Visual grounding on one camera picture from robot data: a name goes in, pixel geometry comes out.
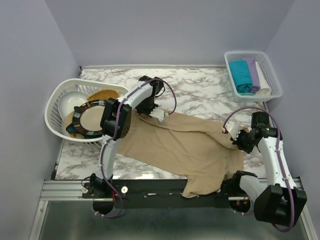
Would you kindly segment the beige t shirt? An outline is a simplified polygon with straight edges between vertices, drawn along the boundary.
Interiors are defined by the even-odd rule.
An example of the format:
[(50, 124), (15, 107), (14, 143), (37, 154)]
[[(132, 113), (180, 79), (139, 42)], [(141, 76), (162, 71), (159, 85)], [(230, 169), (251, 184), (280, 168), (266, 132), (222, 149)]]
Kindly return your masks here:
[(133, 113), (118, 153), (185, 176), (185, 198), (208, 195), (244, 168), (246, 154), (232, 144), (222, 127), (219, 121), (177, 112), (162, 123)]

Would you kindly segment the white rectangular plastic basket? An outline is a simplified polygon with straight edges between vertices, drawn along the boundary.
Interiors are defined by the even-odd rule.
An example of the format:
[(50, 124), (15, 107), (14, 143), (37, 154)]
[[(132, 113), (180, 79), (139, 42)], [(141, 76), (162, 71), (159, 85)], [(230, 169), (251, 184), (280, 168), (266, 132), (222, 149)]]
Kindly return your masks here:
[[(254, 58), (261, 69), (262, 75), (266, 80), (266, 83), (270, 87), (270, 95), (255, 94), (255, 95), (240, 95), (234, 83), (232, 72), (229, 67), (229, 63), (239, 61), (242, 58)], [(227, 51), (224, 54), (224, 60), (226, 63), (226, 69), (229, 74), (229, 82), (231, 86), (231, 92), (233, 98), (238, 103), (257, 103), (257, 102), (268, 102), (272, 99), (280, 98), (283, 95), (281, 85), (278, 77), (274, 71), (273, 65), (266, 53), (262, 51), (253, 50), (238, 50), (238, 51)]]

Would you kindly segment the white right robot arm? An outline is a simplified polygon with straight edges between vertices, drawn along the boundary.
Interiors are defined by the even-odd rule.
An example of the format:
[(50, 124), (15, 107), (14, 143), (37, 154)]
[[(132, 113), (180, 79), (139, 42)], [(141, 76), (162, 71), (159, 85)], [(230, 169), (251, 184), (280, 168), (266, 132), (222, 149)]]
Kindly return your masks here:
[(251, 115), (249, 131), (226, 120), (222, 130), (239, 150), (251, 153), (257, 149), (263, 160), (267, 183), (263, 186), (253, 173), (238, 171), (230, 183), (230, 191), (248, 195), (255, 219), (273, 226), (292, 228), (307, 202), (305, 191), (298, 189), (289, 171), (283, 151), (283, 137), (266, 111)]

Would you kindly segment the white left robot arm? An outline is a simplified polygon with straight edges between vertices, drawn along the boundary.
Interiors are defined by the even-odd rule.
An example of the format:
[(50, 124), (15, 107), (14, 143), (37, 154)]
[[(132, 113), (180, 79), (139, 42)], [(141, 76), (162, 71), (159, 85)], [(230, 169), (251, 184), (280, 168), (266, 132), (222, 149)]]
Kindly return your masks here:
[(168, 116), (155, 104), (155, 98), (164, 88), (165, 82), (156, 77), (143, 76), (137, 85), (119, 99), (105, 102), (100, 126), (102, 127), (102, 148), (99, 156), (99, 173), (93, 173), (90, 187), (101, 198), (113, 194), (112, 178), (114, 161), (121, 140), (126, 137), (131, 127), (132, 112), (156, 119), (159, 123)]

